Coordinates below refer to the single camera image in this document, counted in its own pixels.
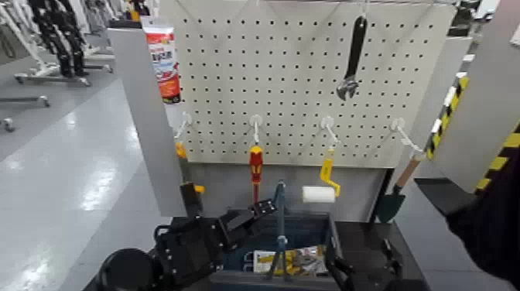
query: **wheel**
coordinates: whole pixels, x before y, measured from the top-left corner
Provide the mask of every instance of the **wheel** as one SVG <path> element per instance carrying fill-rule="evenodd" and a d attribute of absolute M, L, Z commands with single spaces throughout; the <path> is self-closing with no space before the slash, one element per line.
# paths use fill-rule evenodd
<path fill-rule="evenodd" d="M 110 74 L 114 73 L 114 68 L 112 68 L 111 65 L 106 64 L 106 65 L 104 65 L 103 67 L 106 69 L 106 71 L 107 71 L 108 73 L 110 73 Z"/>
<path fill-rule="evenodd" d="M 47 98 L 47 96 L 40 96 L 39 99 L 45 107 L 50 107 L 49 99 Z"/>
<path fill-rule="evenodd" d="M 14 132 L 15 131 L 15 127 L 12 125 L 12 119 L 4 118 L 3 122 L 4 122 L 4 129 L 7 132 Z"/>
<path fill-rule="evenodd" d="M 92 86 L 91 82 L 89 82 L 86 78 L 80 78 L 80 82 L 85 85 L 85 87 Z"/>

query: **yellow roller handle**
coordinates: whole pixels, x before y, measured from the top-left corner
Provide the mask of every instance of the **yellow roller handle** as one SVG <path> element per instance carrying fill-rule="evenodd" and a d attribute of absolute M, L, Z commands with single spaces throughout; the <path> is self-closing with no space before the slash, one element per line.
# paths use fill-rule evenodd
<path fill-rule="evenodd" d="M 336 197 L 340 196 L 341 186 L 334 181 L 330 180 L 330 174 L 332 173 L 332 162 L 334 156 L 334 149 L 329 149 L 327 153 L 328 157 L 325 158 L 321 165 L 320 179 L 327 185 L 334 188 L 334 194 Z"/>
<path fill-rule="evenodd" d="M 175 151 L 177 153 L 177 156 L 179 159 L 185 159 L 185 163 L 188 163 L 188 157 L 186 156 L 186 148 L 184 147 L 184 144 L 182 142 L 176 142 L 175 143 Z M 195 192 L 204 194 L 204 191 L 206 191 L 206 188 L 201 185 L 195 185 Z"/>

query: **paint roller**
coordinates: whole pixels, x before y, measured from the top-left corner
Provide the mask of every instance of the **paint roller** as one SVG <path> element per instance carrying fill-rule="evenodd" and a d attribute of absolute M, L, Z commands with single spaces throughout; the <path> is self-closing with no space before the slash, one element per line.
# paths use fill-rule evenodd
<path fill-rule="evenodd" d="M 326 186 L 303 186 L 303 202 L 304 203 L 334 203 L 336 197 L 340 196 L 341 187 L 330 179 L 332 173 L 332 164 L 334 157 L 334 148 L 327 150 L 327 156 L 323 160 L 320 171 L 320 179 L 329 185 Z"/>

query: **black wrench handle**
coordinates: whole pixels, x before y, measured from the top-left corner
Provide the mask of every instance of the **black wrench handle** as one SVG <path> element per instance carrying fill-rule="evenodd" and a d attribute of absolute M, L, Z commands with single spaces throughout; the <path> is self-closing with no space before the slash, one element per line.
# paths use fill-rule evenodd
<path fill-rule="evenodd" d="M 354 23 L 354 31 L 352 32 L 351 54 L 348 57 L 348 68 L 345 79 L 354 76 L 358 70 L 361 49 L 363 48 L 364 36 L 367 32 L 367 19 L 359 16 Z"/>

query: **wooden handle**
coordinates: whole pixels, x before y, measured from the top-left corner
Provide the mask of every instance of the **wooden handle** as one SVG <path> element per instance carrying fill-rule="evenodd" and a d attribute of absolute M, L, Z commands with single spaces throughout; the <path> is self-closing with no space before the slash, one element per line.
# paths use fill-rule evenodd
<path fill-rule="evenodd" d="M 415 157 L 410 159 L 410 162 L 406 166 L 406 169 L 404 170 L 404 172 L 402 172 L 399 179 L 397 179 L 397 183 L 395 183 L 395 185 L 403 188 L 410 176 L 413 174 L 413 171 L 416 170 L 419 163 L 421 163 L 420 159 L 416 159 Z"/>

